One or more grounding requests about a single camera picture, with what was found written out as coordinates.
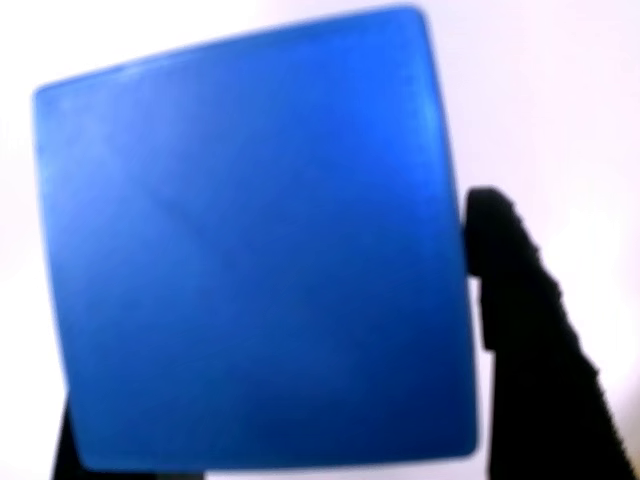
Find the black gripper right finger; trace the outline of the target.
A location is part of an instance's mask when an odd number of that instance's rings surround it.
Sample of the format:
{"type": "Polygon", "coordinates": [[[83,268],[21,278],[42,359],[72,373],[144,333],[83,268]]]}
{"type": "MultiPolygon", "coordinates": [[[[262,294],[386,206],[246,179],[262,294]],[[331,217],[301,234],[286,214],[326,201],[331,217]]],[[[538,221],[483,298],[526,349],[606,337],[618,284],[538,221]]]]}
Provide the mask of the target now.
{"type": "Polygon", "coordinates": [[[489,478],[635,478],[598,371],[510,199],[470,190],[464,241],[494,355],[489,478]]]}

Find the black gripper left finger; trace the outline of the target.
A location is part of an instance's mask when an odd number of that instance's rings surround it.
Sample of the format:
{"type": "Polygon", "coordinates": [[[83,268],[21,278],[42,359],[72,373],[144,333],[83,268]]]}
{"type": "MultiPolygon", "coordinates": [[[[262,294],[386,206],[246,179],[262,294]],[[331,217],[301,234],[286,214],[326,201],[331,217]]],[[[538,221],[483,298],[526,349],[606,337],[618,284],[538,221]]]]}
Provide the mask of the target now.
{"type": "Polygon", "coordinates": [[[51,478],[54,480],[203,480],[205,474],[96,472],[88,470],[80,462],[76,450],[73,429],[71,427],[68,402],[65,402],[56,459],[51,478]]]}

